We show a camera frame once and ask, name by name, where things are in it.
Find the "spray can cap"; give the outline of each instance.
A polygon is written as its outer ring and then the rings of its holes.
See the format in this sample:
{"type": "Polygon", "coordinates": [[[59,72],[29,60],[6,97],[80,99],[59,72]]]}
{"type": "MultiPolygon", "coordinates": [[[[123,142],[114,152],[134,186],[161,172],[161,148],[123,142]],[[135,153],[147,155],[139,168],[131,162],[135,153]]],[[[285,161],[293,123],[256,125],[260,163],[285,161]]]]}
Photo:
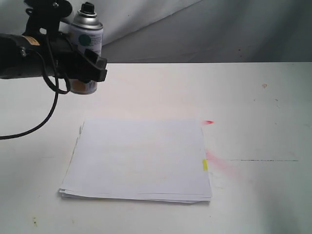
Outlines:
{"type": "Polygon", "coordinates": [[[81,5],[80,11],[82,13],[85,13],[85,14],[93,15],[94,14],[94,5],[90,2],[86,2],[86,3],[81,5]]]}

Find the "white table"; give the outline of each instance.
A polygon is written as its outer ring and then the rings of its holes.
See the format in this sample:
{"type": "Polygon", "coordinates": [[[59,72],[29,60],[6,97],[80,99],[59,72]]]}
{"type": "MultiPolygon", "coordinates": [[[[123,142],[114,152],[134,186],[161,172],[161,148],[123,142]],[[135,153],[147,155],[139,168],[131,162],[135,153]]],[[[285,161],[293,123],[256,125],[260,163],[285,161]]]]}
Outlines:
{"type": "MultiPolygon", "coordinates": [[[[312,63],[108,70],[95,94],[61,96],[44,128],[0,142],[1,234],[311,233],[312,63]],[[203,127],[212,201],[61,199],[58,188],[88,116],[215,121],[203,127]]],[[[41,78],[0,80],[0,134],[38,124],[53,95],[41,78]]]]}

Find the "yellow sticky note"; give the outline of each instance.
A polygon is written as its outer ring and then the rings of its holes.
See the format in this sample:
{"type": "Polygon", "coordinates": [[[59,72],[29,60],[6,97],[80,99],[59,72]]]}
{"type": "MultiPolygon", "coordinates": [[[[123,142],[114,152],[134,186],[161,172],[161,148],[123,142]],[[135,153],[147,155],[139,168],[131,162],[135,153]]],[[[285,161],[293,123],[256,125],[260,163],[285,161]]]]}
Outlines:
{"type": "Polygon", "coordinates": [[[203,159],[203,168],[204,168],[204,171],[208,170],[208,163],[206,159],[203,159]]]}

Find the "black cord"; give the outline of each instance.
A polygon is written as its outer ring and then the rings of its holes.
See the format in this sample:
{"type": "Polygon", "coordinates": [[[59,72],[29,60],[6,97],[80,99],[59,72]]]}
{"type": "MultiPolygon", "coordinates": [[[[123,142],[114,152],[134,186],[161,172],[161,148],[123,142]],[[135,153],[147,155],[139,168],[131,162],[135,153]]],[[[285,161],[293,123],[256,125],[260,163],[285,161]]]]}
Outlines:
{"type": "MultiPolygon", "coordinates": [[[[50,41],[49,41],[48,37],[47,37],[47,42],[48,42],[47,46],[48,46],[48,49],[49,49],[49,55],[50,55],[50,58],[51,58],[51,61],[52,61],[52,66],[53,66],[53,70],[54,70],[55,87],[56,87],[54,101],[53,101],[51,110],[50,110],[48,116],[44,119],[44,121],[42,121],[38,126],[32,128],[32,129],[30,129],[30,130],[28,130],[26,132],[23,132],[23,133],[14,134],[14,135],[8,135],[8,136],[0,136],[0,140],[14,139],[14,138],[23,137],[25,135],[33,133],[34,131],[38,130],[43,125],[45,125],[48,122],[48,120],[51,118],[53,112],[55,111],[55,107],[57,106],[57,102],[58,102],[58,98],[59,98],[59,77],[58,77],[57,68],[55,66],[55,62],[54,62],[54,58],[53,58],[53,54],[52,54],[52,50],[51,50],[51,45],[50,45],[50,41]]],[[[43,57],[35,50],[31,50],[30,49],[30,50],[26,50],[26,51],[30,52],[30,53],[35,53],[37,56],[39,56],[39,58],[41,60],[41,63],[42,63],[42,76],[43,76],[45,81],[46,81],[46,79],[49,79],[49,77],[47,75],[47,72],[46,72],[46,67],[45,67],[45,62],[44,62],[43,57]]]]}

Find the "metal screw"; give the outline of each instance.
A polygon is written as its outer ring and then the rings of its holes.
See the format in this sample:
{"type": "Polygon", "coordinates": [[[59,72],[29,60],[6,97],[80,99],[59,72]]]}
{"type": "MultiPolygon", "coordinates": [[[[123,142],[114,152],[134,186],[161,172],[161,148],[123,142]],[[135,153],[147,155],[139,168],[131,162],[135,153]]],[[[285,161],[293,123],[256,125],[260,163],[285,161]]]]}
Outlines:
{"type": "Polygon", "coordinates": [[[54,8],[58,8],[59,7],[59,4],[57,2],[54,2],[52,5],[53,5],[54,8]]]}
{"type": "Polygon", "coordinates": [[[22,56],[23,58],[27,56],[27,54],[26,54],[26,48],[25,48],[25,47],[21,47],[21,48],[20,48],[20,54],[21,54],[21,56],[22,56]]]}

